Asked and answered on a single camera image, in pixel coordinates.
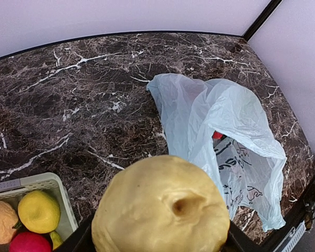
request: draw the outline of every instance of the black trim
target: black trim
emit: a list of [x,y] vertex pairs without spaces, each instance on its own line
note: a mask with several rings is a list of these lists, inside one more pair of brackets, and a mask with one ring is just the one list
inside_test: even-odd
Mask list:
[[309,214],[306,209],[306,201],[310,199],[311,192],[315,185],[315,176],[304,190],[298,201],[296,201],[293,207],[285,215],[284,219],[286,224],[279,230],[272,232],[266,239],[260,244],[265,251],[274,251],[279,246],[282,239],[290,232],[292,227],[297,227],[304,218]]
[[269,16],[275,11],[282,0],[271,0],[271,2],[266,6],[266,8],[261,12],[258,18],[253,22],[253,24],[244,33],[243,38],[249,41],[252,36],[257,32],[257,30],[263,25],[263,23],[269,18]]
[[190,33],[190,34],[207,34],[207,35],[220,35],[220,36],[228,36],[228,37],[237,37],[237,38],[242,38],[242,36],[239,35],[232,35],[232,34],[224,34],[224,33],[209,33],[209,32],[205,32],[205,31],[181,31],[181,30],[147,30],[147,31],[128,31],[128,32],[123,32],[123,33],[107,33],[107,34],[100,34],[100,35],[92,35],[92,36],[86,36],[86,37],[79,37],[79,38],[71,38],[71,39],[66,39],[66,40],[61,40],[58,42],[53,42],[53,43],[48,43],[48,44],[44,44],[44,45],[40,45],[40,46],[35,46],[32,48],[28,48],[25,50],[21,50],[21,51],[17,51],[14,52],[12,54],[8,54],[5,56],[1,56],[0,60],[5,59],[5,58],[9,58],[11,56],[15,56],[18,54],[22,54],[22,53],[26,53],[28,51],[32,51],[35,49],[39,49],[39,48],[43,48],[43,47],[47,47],[47,46],[54,46],[54,45],[59,45],[62,43],[68,43],[68,42],[72,42],[72,41],[77,41],[77,40],[82,40],[82,39],[90,39],[90,38],[100,38],[100,37],[106,37],[106,36],[116,36],[116,35],[128,35],[128,34],[146,34],[146,33]]
[[230,229],[226,244],[222,252],[267,252],[258,244],[253,242],[241,231],[233,222],[230,221]]
[[54,252],[96,252],[92,241],[92,220],[94,213],[84,220],[79,227]]

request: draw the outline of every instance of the marble countertop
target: marble countertop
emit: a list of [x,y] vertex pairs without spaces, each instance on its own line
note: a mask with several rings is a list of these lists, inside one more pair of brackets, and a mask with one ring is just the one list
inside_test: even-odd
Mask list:
[[[257,95],[288,158],[285,215],[315,174],[315,161],[280,88],[250,46],[229,36],[107,36],[0,60],[0,181],[58,174],[81,222],[120,169],[167,154],[159,114],[145,89],[165,72],[226,78]],[[234,222],[257,243],[268,235],[249,209],[240,208]]]

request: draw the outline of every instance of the wall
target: wall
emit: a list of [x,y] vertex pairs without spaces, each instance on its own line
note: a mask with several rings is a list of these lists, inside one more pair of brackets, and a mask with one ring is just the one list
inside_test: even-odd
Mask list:
[[65,39],[129,31],[242,35],[269,1],[0,1],[0,56]]
[[268,68],[315,154],[315,0],[284,0],[249,42]]

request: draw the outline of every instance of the yellow lemon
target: yellow lemon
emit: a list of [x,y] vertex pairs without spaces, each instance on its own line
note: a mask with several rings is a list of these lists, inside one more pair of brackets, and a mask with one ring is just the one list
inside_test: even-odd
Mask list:
[[50,233],[50,238],[51,238],[51,241],[53,242],[52,243],[53,250],[61,246],[63,243],[62,238],[59,236],[59,234],[56,231],[52,231]]
[[54,231],[60,220],[58,202],[43,191],[32,191],[19,202],[17,212],[20,221],[34,233]]

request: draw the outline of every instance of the light blue plastic bag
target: light blue plastic bag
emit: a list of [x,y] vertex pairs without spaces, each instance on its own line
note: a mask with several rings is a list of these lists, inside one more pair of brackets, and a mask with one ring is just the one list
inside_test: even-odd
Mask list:
[[[229,207],[230,218],[238,206],[247,206],[257,211],[265,232],[283,227],[280,200],[287,158],[255,94],[230,80],[202,81],[173,73],[155,76],[147,89],[161,116],[169,154],[188,160],[210,176]],[[245,147],[248,164],[232,161],[235,165],[220,172],[214,131],[229,137],[226,144],[237,142],[229,145],[231,158],[237,158],[233,153],[238,147]]]

